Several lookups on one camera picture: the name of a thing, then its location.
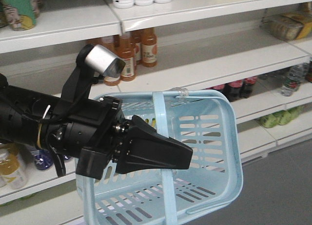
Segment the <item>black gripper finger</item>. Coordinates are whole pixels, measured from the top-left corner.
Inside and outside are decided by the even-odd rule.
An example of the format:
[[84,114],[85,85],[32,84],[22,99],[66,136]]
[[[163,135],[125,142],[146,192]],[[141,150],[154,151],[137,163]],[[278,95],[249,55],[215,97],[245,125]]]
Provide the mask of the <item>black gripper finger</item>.
[[141,117],[134,115],[124,120],[120,132],[115,162],[116,173],[127,174],[144,169],[188,169],[193,150],[191,147],[165,137],[148,125]]

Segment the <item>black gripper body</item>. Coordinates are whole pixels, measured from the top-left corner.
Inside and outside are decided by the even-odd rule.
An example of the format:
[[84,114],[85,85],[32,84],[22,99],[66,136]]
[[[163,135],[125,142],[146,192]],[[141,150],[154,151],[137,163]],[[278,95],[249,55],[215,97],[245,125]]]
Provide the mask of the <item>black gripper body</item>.
[[127,123],[122,101],[105,96],[102,101],[83,100],[51,119],[44,119],[40,146],[54,160],[57,176],[66,174],[64,155],[78,159],[76,174],[101,179],[116,152],[121,135],[118,125]]

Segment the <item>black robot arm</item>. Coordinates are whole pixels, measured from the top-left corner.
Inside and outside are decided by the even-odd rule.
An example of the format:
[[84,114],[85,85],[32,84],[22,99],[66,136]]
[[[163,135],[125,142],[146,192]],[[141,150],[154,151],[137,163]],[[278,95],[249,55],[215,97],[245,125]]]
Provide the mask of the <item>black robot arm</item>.
[[57,175],[66,173],[63,156],[78,159],[78,175],[101,179],[110,162],[116,172],[188,169],[193,150],[164,137],[142,118],[126,119],[122,101],[61,98],[10,86],[0,78],[0,140],[50,152]]

